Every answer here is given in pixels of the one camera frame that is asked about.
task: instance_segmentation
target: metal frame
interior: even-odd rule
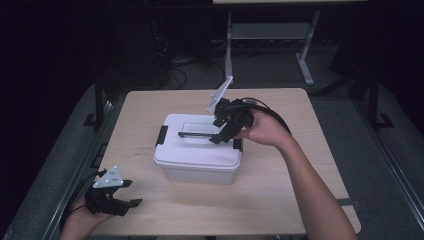
[[[228,13],[227,22],[227,52],[225,55],[225,76],[233,77],[231,62],[231,40],[232,39],[304,39],[305,44],[301,52],[296,53],[305,83],[314,85],[306,55],[312,42],[315,27],[319,18],[319,11],[315,11],[309,23],[232,23],[231,12]]]

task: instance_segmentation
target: forearm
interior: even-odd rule
[[[60,240],[83,240],[86,239],[92,231],[96,228],[94,225],[84,225],[80,221],[68,219],[62,233]]]
[[[357,239],[343,209],[299,144],[293,139],[277,146],[277,149],[286,161],[309,239]]]

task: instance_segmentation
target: table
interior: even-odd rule
[[[286,165],[273,147],[244,141],[232,185],[168,181],[153,160],[159,129],[171,113],[208,114],[213,90],[143,91],[128,94],[100,168],[118,165],[133,180],[114,195],[143,198],[124,217],[101,224],[94,235],[303,234]],[[225,98],[262,100],[287,122],[317,172],[337,199],[349,198],[312,105],[303,89],[229,89]],[[343,206],[356,232],[353,206]]]

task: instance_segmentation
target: cable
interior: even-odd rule
[[[87,183],[87,181],[90,178],[93,178],[95,176],[100,176],[105,174],[107,171],[101,171],[101,172],[94,172],[91,173],[90,175],[88,175],[86,178],[84,178],[83,180],[81,180],[78,184],[78,186],[75,188],[74,192],[72,193],[71,197],[69,198],[68,202],[66,203],[65,209],[63,210],[62,216],[60,218],[60,222],[59,222],[59,229],[60,231],[62,231],[63,226],[65,225],[66,219],[68,219],[69,215],[74,211],[70,211],[70,208],[72,206],[72,203],[74,203],[75,199],[77,198],[79,192],[81,192],[81,189],[84,187],[84,185]]]
[[[255,110],[259,110],[259,111],[261,111],[261,112],[263,112],[265,114],[268,114],[271,117],[273,117],[275,120],[277,120],[281,124],[281,126],[283,126],[287,130],[287,132],[289,132],[290,134],[292,134],[291,131],[290,131],[289,126],[284,121],[284,119],[278,113],[274,112],[270,108],[258,106],[256,104],[251,104],[251,103],[244,103],[243,105],[230,106],[230,107],[226,108],[225,110],[239,109],[239,108],[247,108],[249,110],[255,109]]]
[[[271,109],[271,108],[270,108],[270,107],[268,107],[268,105],[266,105],[264,102],[262,102],[261,100],[256,99],[256,98],[252,98],[252,97],[245,97],[245,98],[242,98],[242,99],[240,99],[240,100],[253,100],[253,101],[257,101],[257,102],[260,102],[262,105],[264,105],[266,108]]]

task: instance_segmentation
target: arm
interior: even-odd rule
[[[85,198],[81,197],[72,205],[74,210],[65,222],[60,234],[60,240],[82,240],[88,237],[96,227],[108,220],[112,215],[105,213],[93,214],[85,206]]]
[[[274,146],[283,156],[309,239],[357,239],[333,194],[306,158],[298,142],[271,116],[254,111],[252,128],[236,138]]]

